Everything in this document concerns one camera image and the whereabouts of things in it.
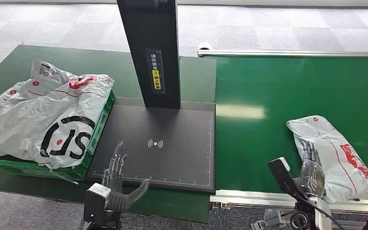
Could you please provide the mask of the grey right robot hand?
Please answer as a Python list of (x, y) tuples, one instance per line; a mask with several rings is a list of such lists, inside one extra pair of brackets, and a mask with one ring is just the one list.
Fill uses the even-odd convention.
[(303, 192), (322, 198), (325, 193), (325, 174), (318, 151), (312, 142), (301, 138), (297, 140), (297, 147), (302, 147), (302, 165), (295, 181)]

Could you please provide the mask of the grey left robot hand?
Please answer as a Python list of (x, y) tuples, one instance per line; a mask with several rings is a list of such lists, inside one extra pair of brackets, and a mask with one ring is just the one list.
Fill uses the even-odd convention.
[(126, 157), (125, 145), (124, 142), (121, 141), (114, 149), (108, 168), (104, 170), (102, 177), (102, 185), (111, 189), (108, 197), (107, 209), (119, 213), (128, 211), (133, 204), (145, 195), (150, 185), (150, 179), (147, 178), (141, 182), (139, 188), (129, 194), (123, 193), (122, 169)]

